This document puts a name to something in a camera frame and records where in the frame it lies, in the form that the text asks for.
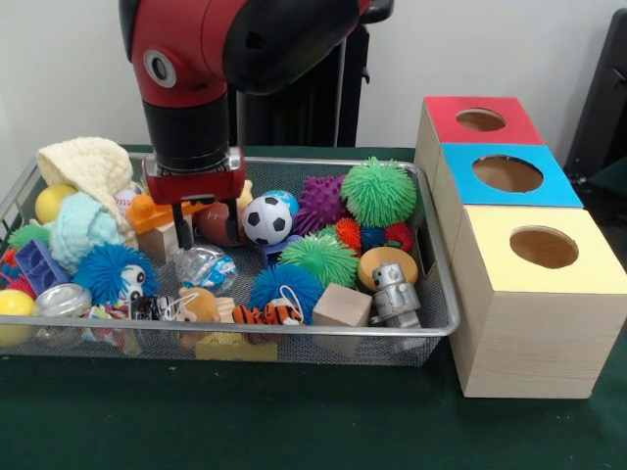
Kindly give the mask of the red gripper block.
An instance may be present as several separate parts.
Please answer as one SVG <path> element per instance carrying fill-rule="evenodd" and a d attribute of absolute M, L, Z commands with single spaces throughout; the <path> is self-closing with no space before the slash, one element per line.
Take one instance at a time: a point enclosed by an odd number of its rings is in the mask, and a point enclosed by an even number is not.
<path fill-rule="evenodd" d="M 226 202 L 226 237 L 230 246 L 242 245 L 245 233 L 241 224 L 237 199 L 245 181 L 245 159 L 239 148 L 231 147 L 226 160 L 211 170 L 188 173 L 171 173 L 157 164 L 154 155 L 146 157 L 142 164 L 143 179 L 153 201 L 157 205 L 172 205 L 172 217 L 178 247 L 188 251 L 193 245 L 193 235 L 185 220 L 183 202 L 209 204 L 211 201 Z"/>

